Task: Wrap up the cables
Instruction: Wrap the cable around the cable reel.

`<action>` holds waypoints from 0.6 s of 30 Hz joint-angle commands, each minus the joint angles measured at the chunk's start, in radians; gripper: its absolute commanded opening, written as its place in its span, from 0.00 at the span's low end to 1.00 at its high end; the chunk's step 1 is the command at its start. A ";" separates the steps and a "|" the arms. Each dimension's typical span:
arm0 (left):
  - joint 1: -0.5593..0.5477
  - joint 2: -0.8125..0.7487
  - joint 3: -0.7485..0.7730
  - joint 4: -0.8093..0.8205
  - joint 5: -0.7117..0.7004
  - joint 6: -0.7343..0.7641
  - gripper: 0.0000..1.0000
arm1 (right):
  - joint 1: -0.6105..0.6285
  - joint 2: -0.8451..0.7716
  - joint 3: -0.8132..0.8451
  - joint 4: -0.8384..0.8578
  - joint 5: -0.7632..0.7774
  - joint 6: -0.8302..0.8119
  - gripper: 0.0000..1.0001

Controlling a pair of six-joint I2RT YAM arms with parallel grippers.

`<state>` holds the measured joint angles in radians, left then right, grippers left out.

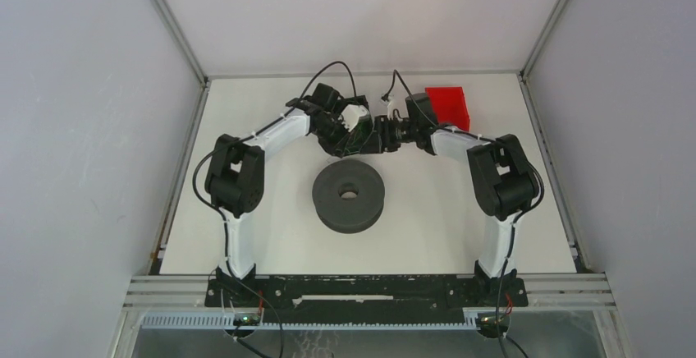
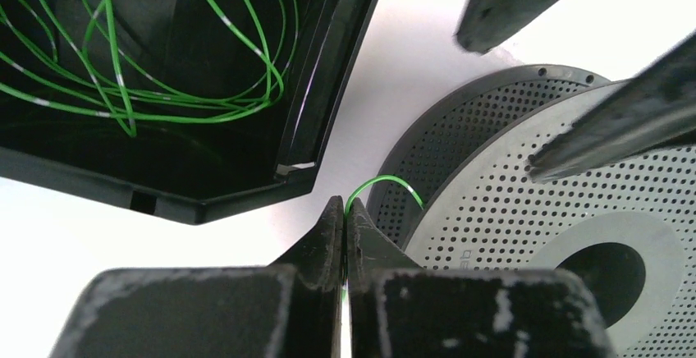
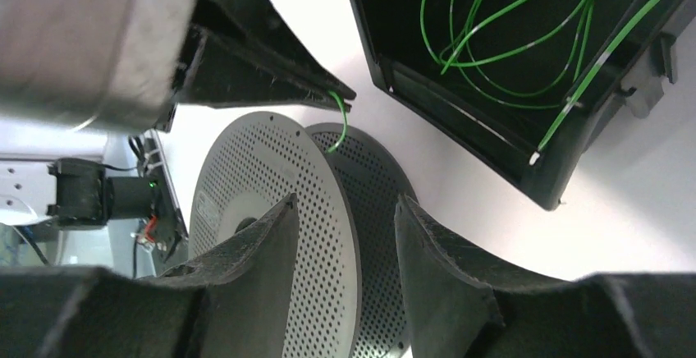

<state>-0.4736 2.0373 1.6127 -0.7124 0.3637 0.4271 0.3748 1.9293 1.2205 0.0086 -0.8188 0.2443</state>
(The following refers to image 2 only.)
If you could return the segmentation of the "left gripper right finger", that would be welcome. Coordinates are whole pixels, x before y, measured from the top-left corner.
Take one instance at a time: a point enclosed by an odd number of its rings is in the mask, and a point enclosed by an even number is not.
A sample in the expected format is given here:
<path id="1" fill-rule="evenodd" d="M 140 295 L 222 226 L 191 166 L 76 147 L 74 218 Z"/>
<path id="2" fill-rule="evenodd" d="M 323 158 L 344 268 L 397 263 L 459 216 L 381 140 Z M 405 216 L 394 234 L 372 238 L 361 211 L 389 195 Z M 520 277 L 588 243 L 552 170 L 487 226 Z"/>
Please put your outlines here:
<path id="1" fill-rule="evenodd" d="M 431 270 L 346 211 L 355 357 L 612 357 L 598 305 L 563 270 Z"/>

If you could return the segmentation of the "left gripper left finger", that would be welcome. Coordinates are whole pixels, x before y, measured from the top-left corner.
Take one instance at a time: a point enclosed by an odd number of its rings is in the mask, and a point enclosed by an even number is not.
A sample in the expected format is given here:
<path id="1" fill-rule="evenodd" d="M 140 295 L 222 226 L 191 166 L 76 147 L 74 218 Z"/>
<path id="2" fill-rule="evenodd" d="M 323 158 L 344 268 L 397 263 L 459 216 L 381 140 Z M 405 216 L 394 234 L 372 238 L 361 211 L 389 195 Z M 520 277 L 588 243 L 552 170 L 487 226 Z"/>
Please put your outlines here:
<path id="1" fill-rule="evenodd" d="M 83 290 L 54 357 L 332 357 L 341 198 L 264 267 L 117 268 Z"/>

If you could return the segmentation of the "dark grey cable spool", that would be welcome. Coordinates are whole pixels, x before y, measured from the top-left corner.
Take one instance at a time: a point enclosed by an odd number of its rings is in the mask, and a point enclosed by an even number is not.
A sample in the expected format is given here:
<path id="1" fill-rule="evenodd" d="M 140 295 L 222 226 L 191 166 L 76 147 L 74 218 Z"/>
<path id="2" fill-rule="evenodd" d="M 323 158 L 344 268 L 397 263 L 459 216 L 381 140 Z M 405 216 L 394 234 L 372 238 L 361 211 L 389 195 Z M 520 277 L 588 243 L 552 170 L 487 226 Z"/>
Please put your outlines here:
<path id="1" fill-rule="evenodd" d="M 367 207 L 426 269 L 564 269 L 621 357 L 695 354 L 695 149 L 543 184 L 528 162 L 618 88 L 575 67 L 515 67 L 435 103 L 381 167 Z"/>

